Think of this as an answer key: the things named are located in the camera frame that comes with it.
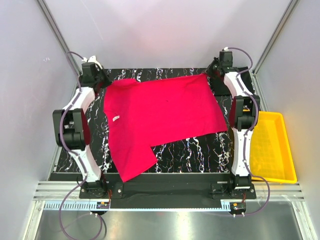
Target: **gray floor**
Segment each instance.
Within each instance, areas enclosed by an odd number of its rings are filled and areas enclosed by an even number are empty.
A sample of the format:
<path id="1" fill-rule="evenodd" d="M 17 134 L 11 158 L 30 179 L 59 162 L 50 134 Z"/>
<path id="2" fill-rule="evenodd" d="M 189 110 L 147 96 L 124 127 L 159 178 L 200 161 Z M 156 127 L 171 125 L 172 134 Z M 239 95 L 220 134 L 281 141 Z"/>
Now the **gray floor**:
<path id="1" fill-rule="evenodd" d="M 259 207 L 248 202 L 248 212 Z M 83 215 L 84 211 L 64 211 L 65 226 Z M 254 216 L 225 217 L 212 212 L 107 212 L 103 219 L 107 233 L 98 239 L 108 240 L 301 240 L 302 236 L 289 202 L 270 202 Z M 95 236 L 100 221 L 86 216 L 74 222 L 67 232 L 75 239 Z M 45 210 L 36 240 L 64 240 L 58 222 L 58 212 Z"/>

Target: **yellow container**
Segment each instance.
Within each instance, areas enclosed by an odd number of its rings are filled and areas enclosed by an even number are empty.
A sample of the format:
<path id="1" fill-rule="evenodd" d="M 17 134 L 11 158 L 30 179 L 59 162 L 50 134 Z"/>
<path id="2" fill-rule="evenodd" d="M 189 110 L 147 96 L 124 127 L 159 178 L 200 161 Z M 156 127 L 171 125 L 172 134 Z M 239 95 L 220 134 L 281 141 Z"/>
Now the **yellow container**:
<path id="1" fill-rule="evenodd" d="M 253 130 L 250 169 L 267 181 L 294 184 L 297 182 L 284 117 L 278 112 L 260 111 Z"/>

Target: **black marble surface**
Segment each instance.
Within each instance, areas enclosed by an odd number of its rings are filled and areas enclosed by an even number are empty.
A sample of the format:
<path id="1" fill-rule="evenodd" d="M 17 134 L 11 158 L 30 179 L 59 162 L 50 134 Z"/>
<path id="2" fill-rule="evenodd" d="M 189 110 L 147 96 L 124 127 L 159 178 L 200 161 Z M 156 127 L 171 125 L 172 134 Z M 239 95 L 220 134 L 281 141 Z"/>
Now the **black marble surface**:
<path id="1" fill-rule="evenodd" d="M 197 75 L 203 68 L 153 68 L 153 69 L 110 69 L 114 80 L 134 78 L 139 82 Z M 90 105 L 86 117 L 91 131 L 91 151 L 98 166 L 105 173 L 117 173 L 108 144 L 109 127 L 103 112 L 106 89 Z M 229 127 L 231 96 L 215 97 Z M 147 173 L 219 173 L 228 172 L 232 161 L 233 141 L 228 132 L 207 134 L 187 138 L 153 147 L 158 162 Z M 57 173 L 78 173 L 77 164 L 64 150 L 61 151 L 55 168 Z"/>

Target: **red cloth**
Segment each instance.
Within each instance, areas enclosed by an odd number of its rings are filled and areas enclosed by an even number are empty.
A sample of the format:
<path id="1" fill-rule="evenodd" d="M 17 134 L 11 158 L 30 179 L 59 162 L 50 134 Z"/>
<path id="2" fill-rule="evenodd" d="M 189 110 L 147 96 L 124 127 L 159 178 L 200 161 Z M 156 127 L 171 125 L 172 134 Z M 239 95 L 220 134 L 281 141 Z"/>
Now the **red cloth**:
<path id="1" fill-rule="evenodd" d="M 151 147 L 227 130 L 205 74 L 117 80 L 106 89 L 104 113 L 111 157 L 124 182 L 157 162 Z"/>

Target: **red fabric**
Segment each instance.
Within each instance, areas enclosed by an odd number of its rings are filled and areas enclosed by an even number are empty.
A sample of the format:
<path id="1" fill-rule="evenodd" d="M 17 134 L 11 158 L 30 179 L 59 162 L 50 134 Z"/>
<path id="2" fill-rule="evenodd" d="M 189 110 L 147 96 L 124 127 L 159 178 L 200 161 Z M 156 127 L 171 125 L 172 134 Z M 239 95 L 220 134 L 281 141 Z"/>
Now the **red fabric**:
<path id="1" fill-rule="evenodd" d="M 117 80 L 106 89 L 104 113 L 111 157 L 124 182 L 157 162 L 151 147 L 227 130 L 205 74 Z"/>

